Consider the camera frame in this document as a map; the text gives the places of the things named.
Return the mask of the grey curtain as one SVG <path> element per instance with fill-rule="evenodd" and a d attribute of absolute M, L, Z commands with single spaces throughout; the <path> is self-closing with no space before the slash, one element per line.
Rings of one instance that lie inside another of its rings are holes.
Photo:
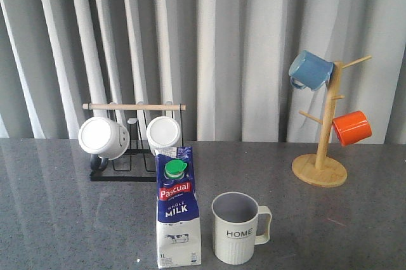
<path fill-rule="evenodd" d="M 339 115 L 405 142 L 405 0 L 1 0 L 1 136 L 75 138 L 83 103 L 184 104 L 184 138 L 314 142 L 324 90 L 302 50 L 347 69 Z"/>

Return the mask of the wooden mug tree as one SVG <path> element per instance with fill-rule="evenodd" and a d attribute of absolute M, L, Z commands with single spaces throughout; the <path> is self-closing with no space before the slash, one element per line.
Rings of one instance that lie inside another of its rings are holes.
<path fill-rule="evenodd" d="M 298 156 L 292 162 L 292 171 L 300 180 L 323 188 L 338 187 L 346 181 L 347 170 L 345 167 L 337 160 L 327 156 L 336 101 L 344 98 L 343 95 L 339 94 L 342 71 L 371 58 L 371 55 L 367 55 L 349 63 L 334 62 L 331 79 L 327 85 L 323 119 L 317 120 L 322 125 L 317 152 Z"/>

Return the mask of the white ribbed mug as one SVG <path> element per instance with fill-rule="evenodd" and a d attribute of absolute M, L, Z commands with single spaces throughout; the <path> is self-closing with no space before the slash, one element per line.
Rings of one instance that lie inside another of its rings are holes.
<path fill-rule="evenodd" d="M 167 116 L 154 118 L 147 125 L 146 135 L 153 156 L 156 156 L 156 149 L 181 146 L 181 127 Z"/>

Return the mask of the cream HOME mug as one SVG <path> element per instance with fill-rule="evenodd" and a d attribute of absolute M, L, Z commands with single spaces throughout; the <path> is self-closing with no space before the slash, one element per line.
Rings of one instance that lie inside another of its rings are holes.
<path fill-rule="evenodd" d="M 246 263 L 254 255 L 256 245 L 270 240 L 273 216 L 267 206 L 241 192 L 218 195 L 211 204 L 213 213 L 213 251 L 230 265 Z"/>

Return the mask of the blue white milk carton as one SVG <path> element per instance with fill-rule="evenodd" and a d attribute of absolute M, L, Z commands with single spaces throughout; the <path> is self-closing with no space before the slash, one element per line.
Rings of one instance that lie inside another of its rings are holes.
<path fill-rule="evenodd" d="M 156 149 L 158 268 L 201 264 L 200 214 L 192 147 Z"/>

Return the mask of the blue enamel mug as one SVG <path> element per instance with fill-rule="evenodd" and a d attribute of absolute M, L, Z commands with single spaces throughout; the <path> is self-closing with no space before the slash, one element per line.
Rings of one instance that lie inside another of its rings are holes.
<path fill-rule="evenodd" d="M 333 68 L 333 62 L 325 61 L 309 51 L 302 51 L 289 68 L 291 86 L 296 89 L 308 87 L 316 91 L 329 81 Z"/>

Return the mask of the orange enamel mug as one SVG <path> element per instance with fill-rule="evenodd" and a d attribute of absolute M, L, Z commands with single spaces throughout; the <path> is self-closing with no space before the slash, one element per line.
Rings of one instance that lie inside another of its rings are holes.
<path fill-rule="evenodd" d="M 362 111 L 355 111 L 336 117 L 332 126 L 342 146 L 352 145 L 372 136 L 372 129 Z"/>

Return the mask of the white smiley face mug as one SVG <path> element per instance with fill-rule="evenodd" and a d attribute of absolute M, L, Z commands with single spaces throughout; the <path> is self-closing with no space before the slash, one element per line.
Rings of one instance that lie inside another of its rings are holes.
<path fill-rule="evenodd" d="M 87 119 L 79 129 L 80 147 L 91 155 L 91 169 L 104 170 L 109 160 L 122 156 L 128 149 L 128 130 L 105 117 Z"/>

